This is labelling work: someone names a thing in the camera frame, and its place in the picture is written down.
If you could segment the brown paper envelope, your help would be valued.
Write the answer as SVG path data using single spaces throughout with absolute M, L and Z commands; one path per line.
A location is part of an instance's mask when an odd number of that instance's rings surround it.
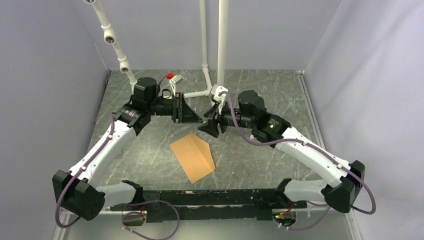
M 209 144 L 192 132 L 169 147 L 192 184 L 216 169 Z

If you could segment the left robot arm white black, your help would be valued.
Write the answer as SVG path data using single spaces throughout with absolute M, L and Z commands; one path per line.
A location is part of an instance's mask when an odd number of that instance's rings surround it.
M 171 98 L 160 95 L 160 85 L 152 77 L 136 80 L 130 100 L 110 115 L 110 124 L 93 148 L 68 171 L 58 170 L 52 177 L 56 199 L 55 221 L 61 228 L 70 223 L 60 220 L 65 209 L 78 219 L 90 221 L 103 209 L 116 205 L 139 209 L 144 203 L 143 187 L 129 180 L 101 186 L 100 180 L 119 153 L 148 125 L 153 116 L 169 116 L 177 124 L 200 124 L 203 119 L 177 92 Z

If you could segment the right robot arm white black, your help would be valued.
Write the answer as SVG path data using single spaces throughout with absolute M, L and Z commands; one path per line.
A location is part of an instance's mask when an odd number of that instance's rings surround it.
M 360 210 L 354 202 L 361 189 L 370 193 L 364 182 L 365 166 L 360 161 L 349 162 L 310 141 L 288 121 L 269 113 L 264 99 L 254 90 L 238 96 L 238 108 L 233 107 L 228 90 L 222 86 L 211 89 L 209 99 L 214 105 L 204 114 L 207 121 L 198 128 L 200 131 L 217 138 L 228 127 L 235 128 L 247 143 L 289 154 L 321 177 L 303 181 L 284 179 L 275 190 L 280 207 L 306 201 L 324 203 L 341 213 Z

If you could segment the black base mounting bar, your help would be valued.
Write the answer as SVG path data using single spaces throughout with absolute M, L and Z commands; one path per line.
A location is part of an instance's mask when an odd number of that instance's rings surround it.
M 110 210 L 143 210 L 147 223 L 161 223 L 177 219 L 271 221 L 279 212 L 293 213 L 306 207 L 306 201 L 293 202 L 279 188 L 253 188 L 144 190 L 136 201 L 114 205 Z

